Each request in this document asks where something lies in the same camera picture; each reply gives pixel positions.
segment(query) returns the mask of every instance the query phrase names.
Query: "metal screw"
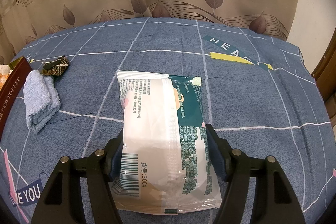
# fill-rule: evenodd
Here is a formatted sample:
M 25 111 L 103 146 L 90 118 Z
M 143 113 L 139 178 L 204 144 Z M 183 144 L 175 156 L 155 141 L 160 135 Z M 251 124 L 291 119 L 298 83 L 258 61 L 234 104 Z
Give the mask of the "metal screw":
M 275 158 L 274 158 L 273 156 L 268 156 L 268 157 L 267 157 L 267 160 L 268 160 L 269 162 L 275 162 Z
M 98 149 L 95 151 L 96 156 L 102 156 L 105 153 L 103 149 Z
M 240 156 L 242 154 L 242 152 L 239 149 L 235 148 L 235 149 L 232 150 L 232 154 L 236 155 L 236 156 Z
M 63 156 L 62 158 L 61 158 L 61 163 L 66 163 L 67 161 L 69 160 L 69 157 L 68 156 Z

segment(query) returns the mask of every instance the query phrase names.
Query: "white wall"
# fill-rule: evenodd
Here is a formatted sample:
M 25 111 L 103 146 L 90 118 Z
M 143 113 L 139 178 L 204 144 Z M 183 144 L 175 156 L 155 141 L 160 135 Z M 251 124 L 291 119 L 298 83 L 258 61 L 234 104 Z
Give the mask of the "white wall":
M 298 0 L 287 41 L 298 46 L 312 73 L 322 58 L 336 26 L 336 0 Z

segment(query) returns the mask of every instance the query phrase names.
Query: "brown box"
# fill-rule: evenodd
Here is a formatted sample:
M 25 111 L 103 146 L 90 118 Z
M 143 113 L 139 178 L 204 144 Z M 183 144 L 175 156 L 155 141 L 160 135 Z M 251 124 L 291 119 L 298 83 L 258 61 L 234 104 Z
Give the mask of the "brown box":
M 12 105 L 31 71 L 27 59 L 21 57 L 0 90 L 0 140 Z

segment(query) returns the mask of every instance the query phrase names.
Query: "yellow label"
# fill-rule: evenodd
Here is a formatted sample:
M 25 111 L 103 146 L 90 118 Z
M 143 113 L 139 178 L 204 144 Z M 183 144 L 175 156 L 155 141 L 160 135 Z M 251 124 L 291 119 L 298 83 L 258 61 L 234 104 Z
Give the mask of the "yellow label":
M 245 58 L 236 56 L 236 55 L 221 54 L 221 53 L 218 53 L 218 52 L 210 52 L 210 56 L 211 56 L 211 58 L 214 58 L 214 59 L 226 60 L 226 61 L 235 61 L 235 62 L 239 62 L 239 63 L 255 65 L 251 61 L 249 61 Z M 267 63 L 263 63 L 263 64 L 267 65 L 269 69 L 273 70 L 273 68 L 270 64 L 267 64 Z

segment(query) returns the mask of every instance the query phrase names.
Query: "bed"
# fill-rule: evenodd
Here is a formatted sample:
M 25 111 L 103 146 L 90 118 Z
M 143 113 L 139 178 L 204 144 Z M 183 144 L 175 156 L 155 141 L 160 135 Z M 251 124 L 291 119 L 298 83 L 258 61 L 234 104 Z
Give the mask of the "bed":
M 226 53 L 214 43 L 217 40 L 258 63 L 212 58 L 211 52 Z M 43 187 L 62 156 L 88 156 L 116 137 L 123 127 L 117 70 L 201 76 L 205 122 L 248 156 L 275 156 L 308 224 L 314 224 L 333 199 L 335 138 L 298 47 L 221 24 L 134 18 L 50 34 L 28 44 L 17 57 L 30 56 L 31 67 L 41 69 L 41 62 L 62 55 L 70 66 L 55 82 L 60 110 L 38 134 L 30 134 L 21 90 L 0 142 L 0 195 L 20 223 L 31 220 L 39 192 L 34 193 L 35 200 L 13 206 L 8 168 L 16 190 Z M 265 69 L 259 62 L 270 66 Z M 86 181 L 81 182 L 87 223 L 94 223 Z M 219 183 L 223 195 L 226 183 Z M 251 178 L 242 223 L 249 223 L 254 185 Z M 212 223 L 217 209 L 173 216 L 119 213 L 124 223 L 191 224 Z

